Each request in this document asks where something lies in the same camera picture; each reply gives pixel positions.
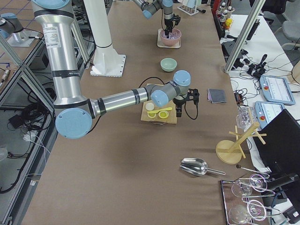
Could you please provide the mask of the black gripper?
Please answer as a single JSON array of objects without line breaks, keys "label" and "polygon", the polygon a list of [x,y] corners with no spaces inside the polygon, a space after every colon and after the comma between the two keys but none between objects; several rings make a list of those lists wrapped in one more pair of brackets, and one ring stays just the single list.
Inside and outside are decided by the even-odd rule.
[{"label": "black gripper", "polygon": [[176,98],[173,99],[173,102],[176,105],[176,117],[182,116],[182,106],[187,101],[193,101],[194,105],[198,107],[199,104],[198,89],[188,89],[186,96],[177,96]]},{"label": "black gripper", "polygon": [[165,37],[170,37],[170,30],[173,30],[175,26],[180,23],[180,16],[174,13],[165,14],[164,15],[164,23],[165,23]]}]

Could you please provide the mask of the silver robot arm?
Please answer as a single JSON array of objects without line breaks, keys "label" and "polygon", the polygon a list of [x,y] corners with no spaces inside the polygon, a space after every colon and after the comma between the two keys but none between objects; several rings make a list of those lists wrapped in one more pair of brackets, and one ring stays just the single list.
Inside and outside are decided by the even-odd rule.
[{"label": "silver robot arm", "polygon": [[180,16],[173,13],[172,0],[154,0],[152,3],[146,0],[133,0],[133,2],[142,10],[147,19],[150,19],[158,10],[163,11],[166,26],[164,31],[167,38],[173,32],[173,28],[180,23]]},{"label": "silver robot arm", "polygon": [[[71,1],[34,0],[32,7],[35,19],[43,28],[56,91],[55,126],[63,137],[81,138],[92,130],[92,120],[97,116],[148,100],[158,107],[174,102],[177,116],[181,115],[181,107],[187,101],[198,103],[199,92],[190,88],[191,76],[185,70],[175,72],[173,79],[165,85],[150,84],[96,100],[86,98],[81,92],[71,40],[71,25],[75,20]],[[104,2],[88,0],[85,7],[96,44],[91,73],[122,76],[126,57],[113,48]]]}]

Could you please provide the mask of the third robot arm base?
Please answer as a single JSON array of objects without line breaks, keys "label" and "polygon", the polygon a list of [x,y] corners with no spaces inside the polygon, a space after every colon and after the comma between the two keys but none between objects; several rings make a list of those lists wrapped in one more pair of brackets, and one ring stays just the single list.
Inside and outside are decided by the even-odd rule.
[{"label": "third robot arm base", "polygon": [[11,47],[30,47],[38,37],[37,31],[25,30],[13,13],[0,15],[0,34],[4,39],[8,38]]}]

